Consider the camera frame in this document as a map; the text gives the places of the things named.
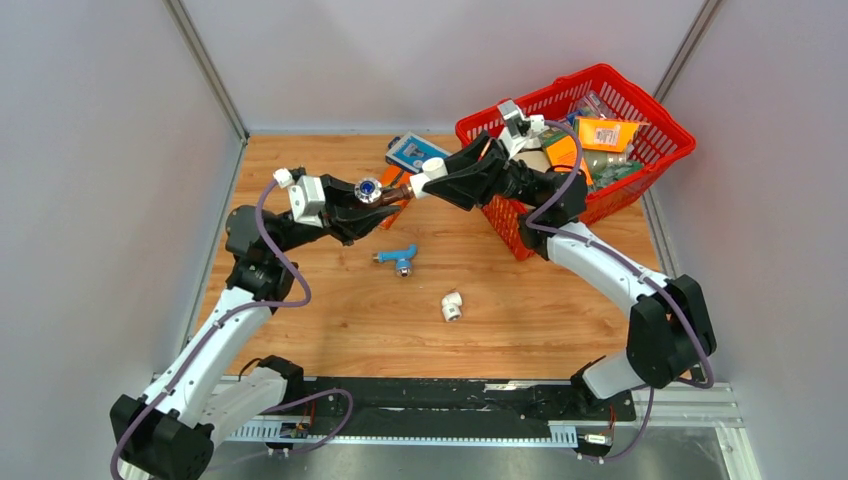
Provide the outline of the orange green sponge box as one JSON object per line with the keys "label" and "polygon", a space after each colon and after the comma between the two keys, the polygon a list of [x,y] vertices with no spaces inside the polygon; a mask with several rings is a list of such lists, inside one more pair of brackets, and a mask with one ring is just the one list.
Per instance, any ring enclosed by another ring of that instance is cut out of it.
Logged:
{"label": "orange green sponge box", "polygon": [[577,146],[572,135],[558,127],[548,127],[540,136],[543,152],[557,172],[569,172],[577,158]]}

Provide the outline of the blue white box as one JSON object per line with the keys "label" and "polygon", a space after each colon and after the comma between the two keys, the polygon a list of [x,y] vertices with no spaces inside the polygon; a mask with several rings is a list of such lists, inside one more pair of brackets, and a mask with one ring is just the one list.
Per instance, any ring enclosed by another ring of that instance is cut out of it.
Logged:
{"label": "blue white box", "polygon": [[450,155],[450,151],[408,131],[404,135],[394,137],[388,143],[385,161],[405,172],[417,174],[421,172],[425,161],[436,157],[447,158]]}

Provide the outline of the blue water faucet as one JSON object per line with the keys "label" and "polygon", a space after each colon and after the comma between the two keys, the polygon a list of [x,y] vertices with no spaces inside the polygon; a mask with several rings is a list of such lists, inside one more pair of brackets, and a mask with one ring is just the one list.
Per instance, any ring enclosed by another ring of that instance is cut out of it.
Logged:
{"label": "blue water faucet", "polygon": [[412,259],[418,253],[418,247],[410,244],[405,249],[380,251],[372,255],[375,263],[393,263],[397,276],[407,278],[412,274]]}

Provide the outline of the orange razor box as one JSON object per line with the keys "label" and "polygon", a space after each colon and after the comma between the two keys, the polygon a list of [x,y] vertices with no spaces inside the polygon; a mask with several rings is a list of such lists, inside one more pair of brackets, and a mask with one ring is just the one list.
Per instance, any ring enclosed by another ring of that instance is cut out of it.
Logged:
{"label": "orange razor box", "polygon": [[[383,172],[383,174],[379,177],[379,181],[384,188],[397,188],[399,186],[408,184],[411,176],[412,174],[404,170],[403,168],[398,167],[396,165],[389,165]],[[388,218],[384,219],[380,224],[380,228],[383,230],[389,230],[399,218],[401,212],[407,207],[409,203],[410,201],[408,199],[404,199],[395,203],[395,206],[398,206],[400,210],[395,214],[389,216]]]}

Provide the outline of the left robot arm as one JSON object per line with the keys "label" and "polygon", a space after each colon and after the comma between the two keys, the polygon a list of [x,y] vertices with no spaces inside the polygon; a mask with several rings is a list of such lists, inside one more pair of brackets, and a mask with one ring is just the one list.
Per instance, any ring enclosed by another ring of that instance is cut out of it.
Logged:
{"label": "left robot arm", "polygon": [[296,380],[299,368],[279,357],[262,359],[224,391],[217,386],[275,312],[311,301],[311,288],[288,257],[290,250],[324,237],[350,245],[414,195],[406,185],[386,187],[373,178],[349,183],[300,168],[276,171],[263,195],[276,190],[288,195],[285,212],[270,212],[263,201],[231,212],[225,248],[233,268],[196,335],[140,395],[121,396],[113,404],[113,478],[131,466],[157,479],[197,479],[215,449],[250,419],[273,409],[285,415],[299,411],[306,399]]}

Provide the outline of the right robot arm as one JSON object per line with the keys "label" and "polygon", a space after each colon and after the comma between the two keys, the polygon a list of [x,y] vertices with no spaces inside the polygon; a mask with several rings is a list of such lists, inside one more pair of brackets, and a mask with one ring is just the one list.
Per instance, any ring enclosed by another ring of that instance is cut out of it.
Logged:
{"label": "right robot arm", "polygon": [[713,386],[708,358],[716,339],[700,284],[688,275],[669,278],[646,268],[594,235],[578,218],[587,196],[579,169],[533,169],[512,159],[501,140],[482,134],[447,158],[425,161],[411,188],[418,198],[435,196],[464,210],[496,196],[528,205],[518,218],[525,246],[578,275],[627,314],[625,349],[571,378],[570,402],[581,417],[598,417],[621,392],[682,381],[696,365],[705,379],[688,385]]}

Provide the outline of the white pipe elbow fitting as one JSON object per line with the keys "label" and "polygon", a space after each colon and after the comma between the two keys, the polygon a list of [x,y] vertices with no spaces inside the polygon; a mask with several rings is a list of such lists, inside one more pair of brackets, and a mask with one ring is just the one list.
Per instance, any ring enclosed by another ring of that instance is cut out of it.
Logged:
{"label": "white pipe elbow fitting", "polygon": [[424,186],[433,180],[440,179],[448,174],[445,165],[445,159],[442,157],[433,157],[423,162],[421,172],[412,175],[409,179],[410,188],[416,199],[425,198],[428,193],[424,191]]}
{"label": "white pipe elbow fitting", "polygon": [[446,322],[454,322],[462,317],[463,299],[458,291],[446,294],[441,300],[441,311]]}

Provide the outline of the orange packet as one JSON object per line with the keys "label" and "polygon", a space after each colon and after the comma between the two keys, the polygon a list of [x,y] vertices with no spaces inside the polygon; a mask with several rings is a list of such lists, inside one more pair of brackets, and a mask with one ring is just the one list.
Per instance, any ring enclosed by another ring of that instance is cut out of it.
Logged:
{"label": "orange packet", "polygon": [[623,153],[647,122],[578,116],[578,140],[583,149]]}

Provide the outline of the green plastic packet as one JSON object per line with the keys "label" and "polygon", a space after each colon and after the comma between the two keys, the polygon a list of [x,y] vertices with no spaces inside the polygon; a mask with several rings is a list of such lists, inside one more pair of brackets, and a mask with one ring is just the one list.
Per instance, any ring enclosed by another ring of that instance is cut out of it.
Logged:
{"label": "green plastic packet", "polygon": [[644,167],[638,160],[630,159],[627,152],[585,150],[583,160],[591,179],[590,193],[608,188]]}

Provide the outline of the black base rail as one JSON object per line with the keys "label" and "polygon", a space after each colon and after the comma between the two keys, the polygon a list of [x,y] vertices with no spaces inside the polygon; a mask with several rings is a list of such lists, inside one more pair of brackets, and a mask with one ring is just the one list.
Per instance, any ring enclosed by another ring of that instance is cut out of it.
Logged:
{"label": "black base rail", "polygon": [[334,428],[337,441],[570,441],[577,422],[608,427],[636,418],[631,394],[582,407],[566,381],[311,377],[304,395],[329,394],[283,413],[262,415],[238,440],[315,441]]}

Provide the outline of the red plastic basket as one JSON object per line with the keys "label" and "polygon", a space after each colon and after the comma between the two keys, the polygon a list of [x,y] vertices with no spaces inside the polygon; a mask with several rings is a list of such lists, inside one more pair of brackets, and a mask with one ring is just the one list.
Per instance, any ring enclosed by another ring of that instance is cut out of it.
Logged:
{"label": "red plastic basket", "polygon": [[[580,216],[586,224],[595,223],[636,202],[675,161],[692,153],[696,146],[695,138],[660,103],[607,64],[559,77],[549,86],[519,96],[515,103],[528,115],[539,114],[545,119],[564,121],[576,133],[578,116],[648,123],[624,151],[630,159],[641,162],[643,169],[599,192],[589,192],[587,210]],[[502,129],[503,120],[496,104],[460,119],[455,125],[455,134],[462,146],[466,146],[481,133],[497,137]],[[535,170],[553,170],[542,148],[524,150],[516,157]],[[516,200],[502,197],[495,197],[483,207],[484,216],[518,261],[534,255],[519,236],[518,217],[527,208]]]}

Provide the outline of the brown water faucet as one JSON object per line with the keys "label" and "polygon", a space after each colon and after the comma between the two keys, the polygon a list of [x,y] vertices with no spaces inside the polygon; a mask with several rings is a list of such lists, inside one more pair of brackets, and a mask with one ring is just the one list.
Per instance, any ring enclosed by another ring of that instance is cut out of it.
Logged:
{"label": "brown water faucet", "polygon": [[389,206],[414,197],[414,192],[408,185],[384,187],[380,181],[372,177],[357,182],[353,193],[354,197],[366,207]]}

